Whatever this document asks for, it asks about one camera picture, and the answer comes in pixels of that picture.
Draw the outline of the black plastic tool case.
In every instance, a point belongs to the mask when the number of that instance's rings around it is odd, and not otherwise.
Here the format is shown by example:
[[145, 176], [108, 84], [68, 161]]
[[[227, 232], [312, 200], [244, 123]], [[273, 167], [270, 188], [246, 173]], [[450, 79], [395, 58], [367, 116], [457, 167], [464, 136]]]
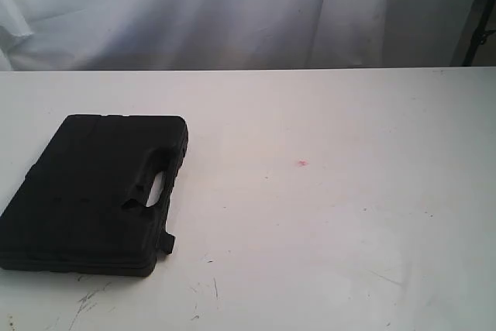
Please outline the black plastic tool case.
[[2, 268], [150, 275], [187, 148], [179, 116], [68, 116], [2, 213]]

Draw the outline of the white backdrop curtain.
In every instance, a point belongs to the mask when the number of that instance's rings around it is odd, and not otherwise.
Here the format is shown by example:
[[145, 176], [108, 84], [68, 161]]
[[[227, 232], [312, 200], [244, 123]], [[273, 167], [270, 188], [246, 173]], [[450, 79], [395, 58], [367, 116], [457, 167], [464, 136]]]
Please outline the white backdrop curtain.
[[1, 0], [1, 68], [447, 66], [474, 0]]

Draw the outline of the black metal stand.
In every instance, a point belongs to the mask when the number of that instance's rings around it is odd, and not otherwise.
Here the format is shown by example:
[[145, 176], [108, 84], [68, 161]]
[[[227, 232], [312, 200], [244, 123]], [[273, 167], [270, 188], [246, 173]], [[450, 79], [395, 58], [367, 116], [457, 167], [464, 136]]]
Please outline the black metal stand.
[[483, 46], [495, 34], [495, 29], [488, 29], [487, 27], [494, 7], [495, 0], [486, 0], [477, 26], [470, 38], [470, 45], [463, 59], [463, 67], [470, 67], [472, 65], [479, 47]]

